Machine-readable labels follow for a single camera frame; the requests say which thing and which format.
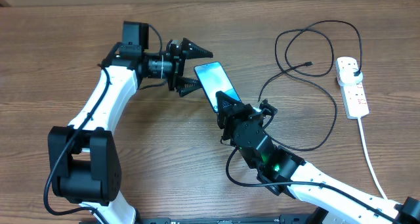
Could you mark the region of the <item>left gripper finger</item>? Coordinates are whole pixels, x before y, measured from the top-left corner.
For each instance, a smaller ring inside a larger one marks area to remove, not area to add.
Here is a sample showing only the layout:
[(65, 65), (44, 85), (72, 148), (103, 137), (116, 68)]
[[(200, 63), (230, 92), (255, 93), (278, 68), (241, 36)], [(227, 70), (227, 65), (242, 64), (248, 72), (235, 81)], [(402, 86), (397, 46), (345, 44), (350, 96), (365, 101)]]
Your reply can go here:
[(184, 97), (201, 88), (202, 84), (200, 80), (184, 77), (177, 78), (176, 90), (179, 97)]
[(181, 51), (185, 59), (213, 58), (213, 53), (211, 51), (201, 48), (187, 38), (182, 40)]

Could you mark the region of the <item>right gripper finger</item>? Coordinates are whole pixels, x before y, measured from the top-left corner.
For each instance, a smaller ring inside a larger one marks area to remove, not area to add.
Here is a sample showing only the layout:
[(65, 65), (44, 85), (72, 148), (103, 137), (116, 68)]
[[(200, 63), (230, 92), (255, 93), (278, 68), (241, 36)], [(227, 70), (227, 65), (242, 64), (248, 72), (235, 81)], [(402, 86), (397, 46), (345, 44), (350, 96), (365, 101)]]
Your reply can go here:
[(262, 114), (265, 116), (275, 116), (278, 112), (278, 110), (273, 107), (271, 104), (268, 103), (267, 99), (264, 99), (259, 106), (259, 109), (261, 110)]
[(226, 92), (217, 91), (215, 93), (215, 97), (216, 97), (216, 105), (215, 105), (216, 113), (221, 112), (222, 109), (228, 106), (233, 106), (235, 104), (239, 104), (242, 102), (236, 90), (227, 90)]

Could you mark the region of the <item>Samsung Galaxy smartphone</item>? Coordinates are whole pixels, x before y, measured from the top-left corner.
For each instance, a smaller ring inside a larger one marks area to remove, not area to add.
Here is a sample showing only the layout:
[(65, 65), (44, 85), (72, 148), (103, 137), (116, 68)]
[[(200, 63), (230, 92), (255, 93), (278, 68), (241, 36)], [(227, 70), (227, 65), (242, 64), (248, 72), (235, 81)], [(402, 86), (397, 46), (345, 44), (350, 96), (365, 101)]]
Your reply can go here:
[(195, 66), (194, 71), (203, 87), (213, 112), (218, 113), (219, 110), (216, 98), (216, 93), (219, 91), (222, 91), (237, 101), (241, 101), (220, 62)]

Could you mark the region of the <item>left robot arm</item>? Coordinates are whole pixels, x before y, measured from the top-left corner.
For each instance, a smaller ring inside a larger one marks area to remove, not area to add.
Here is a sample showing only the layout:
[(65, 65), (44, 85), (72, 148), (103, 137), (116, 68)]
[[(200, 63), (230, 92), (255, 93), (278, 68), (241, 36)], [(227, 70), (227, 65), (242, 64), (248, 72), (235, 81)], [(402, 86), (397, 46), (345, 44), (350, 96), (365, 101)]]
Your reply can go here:
[(189, 39), (170, 40), (148, 52), (149, 31), (142, 22), (125, 21), (122, 40), (99, 64), (100, 79), (80, 113), (65, 127), (54, 126), (47, 138), (50, 173), (43, 191), (53, 215), (88, 211), (97, 223), (141, 223), (139, 211), (121, 192), (121, 164), (114, 132), (129, 99), (142, 90), (144, 78), (162, 79), (185, 96), (201, 88), (183, 76), (186, 60), (211, 58)]

